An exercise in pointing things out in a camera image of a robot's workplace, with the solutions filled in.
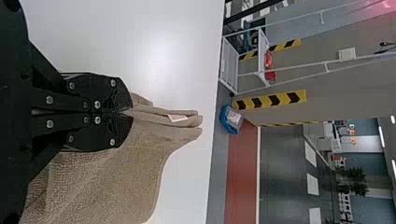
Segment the white surface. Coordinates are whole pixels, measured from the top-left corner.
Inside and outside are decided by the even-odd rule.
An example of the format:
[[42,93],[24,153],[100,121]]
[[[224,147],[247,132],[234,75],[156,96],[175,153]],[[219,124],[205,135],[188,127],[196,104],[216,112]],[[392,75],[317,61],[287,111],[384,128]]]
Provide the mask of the white surface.
[[321,224],[320,208],[309,209],[309,224]]
[[381,126],[378,126],[378,130],[379,130],[379,137],[381,138],[381,146],[385,147],[384,134],[382,133]]
[[308,186],[308,194],[319,196],[319,184],[316,177],[306,174],[306,184]]
[[379,135],[355,136],[356,144],[353,145],[350,136],[341,138],[341,150],[348,152],[374,152],[383,153],[384,148],[381,146]]
[[314,149],[309,146],[309,144],[305,141],[305,158],[311,162],[312,165],[317,167],[317,153]]
[[366,197],[368,198],[380,198],[380,199],[393,199],[391,189],[369,189]]
[[202,136],[166,163],[148,223],[205,223],[224,2],[21,2],[32,42],[58,69],[121,77],[156,106],[204,115]]
[[395,162],[395,160],[392,160],[392,168],[393,168],[393,174],[395,175],[395,178],[396,178],[396,162]]
[[351,60],[356,58],[355,48],[338,50],[340,60]]

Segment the knit fabric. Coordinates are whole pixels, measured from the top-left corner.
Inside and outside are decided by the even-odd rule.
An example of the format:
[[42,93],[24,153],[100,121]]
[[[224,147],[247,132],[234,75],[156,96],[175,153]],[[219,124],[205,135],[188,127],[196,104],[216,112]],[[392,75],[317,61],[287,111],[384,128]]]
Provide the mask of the knit fabric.
[[[125,143],[93,153],[59,153],[31,182],[21,223],[140,224],[152,215],[163,167],[197,139],[196,111],[168,111],[132,94],[134,124]],[[165,115],[186,115],[172,123]]]

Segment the hazard stripe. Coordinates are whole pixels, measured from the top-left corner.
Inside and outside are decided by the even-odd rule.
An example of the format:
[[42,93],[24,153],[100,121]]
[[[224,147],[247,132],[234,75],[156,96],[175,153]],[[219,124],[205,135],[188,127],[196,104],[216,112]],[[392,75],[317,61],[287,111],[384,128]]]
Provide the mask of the hazard stripe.
[[[299,47],[300,45],[301,45],[301,38],[297,38],[297,39],[288,41],[286,43],[273,45],[268,50],[271,52],[279,52],[279,51],[282,51],[285,49],[296,48],[296,47]],[[259,55],[259,52],[257,50],[248,52],[247,54],[239,56],[239,62],[256,58],[258,55]]]
[[293,105],[305,102],[305,91],[290,91],[235,100],[233,101],[232,106],[234,109],[238,110],[249,110],[255,108],[273,107],[278,105]]
[[301,38],[297,38],[291,41],[288,41],[286,43],[278,44],[278,45],[273,45],[271,48],[269,48],[269,51],[271,52],[280,52],[285,49],[292,49],[299,47],[301,45]]
[[298,126],[298,125],[313,124],[313,123],[321,123],[321,121],[291,122],[291,123],[280,123],[280,124],[263,124],[263,125],[259,125],[259,127],[263,127],[263,128],[289,127],[289,126]]
[[244,61],[244,60],[249,60],[249,59],[256,58],[258,55],[259,55],[259,52],[257,50],[248,52],[248,53],[246,53],[244,55],[239,56],[239,62]]

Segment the wall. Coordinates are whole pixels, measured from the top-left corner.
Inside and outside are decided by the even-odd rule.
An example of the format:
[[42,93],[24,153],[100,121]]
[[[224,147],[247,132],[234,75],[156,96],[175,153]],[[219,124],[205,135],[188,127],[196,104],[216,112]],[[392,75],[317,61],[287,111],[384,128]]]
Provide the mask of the wall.
[[355,125],[355,136],[379,135],[377,119],[350,119],[347,124]]
[[[283,21],[297,16],[317,12],[321,9],[337,7],[357,0],[305,0],[303,4],[294,4],[271,12],[267,16],[267,24]],[[324,24],[320,23],[319,15],[309,16],[296,21],[288,21],[267,27],[267,36],[271,43],[277,44],[300,37],[317,35],[358,21],[364,21],[396,10],[392,0],[371,0],[352,6],[338,8],[323,13]]]
[[343,152],[384,152],[379,137],[377,119],[349,119],[347,125],[352,124],[355,126],[356,144],[352,144],[350,136],[342,136],[341,149]]
[[[396,40],[396,13],[357,22],[342,28],[303,39],[296,49],[274,54],[274,68],[337,59],[337,50],[356,48],[358,56],[379,50],[379,42]],[[330,119],[378,118],[396,111],[392,95],[396,94],[396,63],[394,57],[387,61],[371,63],[336,71],[327,75],[237,95],[245,97],[273,94],[275,92],[306,90],[307,102],[277,108],[257,108],[244,112],[246,118],[257,125],[294,121]],[[324,72],[324,66],[295,69],[277,73],[277,82],[306,77]]]
[[340,153],[346,158],[346,168],[361,167],[367,175],[388,176],[384,153]]
[[351,195],[350,200],[354,222],[361,224],[396,223],[392,199],[362,198]]

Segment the bolt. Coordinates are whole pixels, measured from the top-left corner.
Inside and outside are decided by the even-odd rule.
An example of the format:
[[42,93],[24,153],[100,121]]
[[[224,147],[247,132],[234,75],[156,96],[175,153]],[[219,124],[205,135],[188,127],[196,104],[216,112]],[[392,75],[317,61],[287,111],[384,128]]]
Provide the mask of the bolt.
[[100,117],[96,117],[96,118],[95,118],[95,124],[100,124],[100,122],[102,122],[102,120],[100,119]]
[[74,142],[74,136],[70,135],[69,138],[67,139],[68,142]]
[[110,139],[110,145],[113,147],[116,145],[116,140],[114,138]]
[[53,128],[53,120],[47,120],[47,128],[51,129]]
[[96,109],[100,108],[100,102],[99,101],[95,101],[94,106]]
[[69,82],[69,89],[73,90],[76,87],[76,85],[74,84],[74,82]]
[[46,97],[46,103],[47,103],[47,105],[52,105],[53,104],[53,97],[52,96],[47,96]]

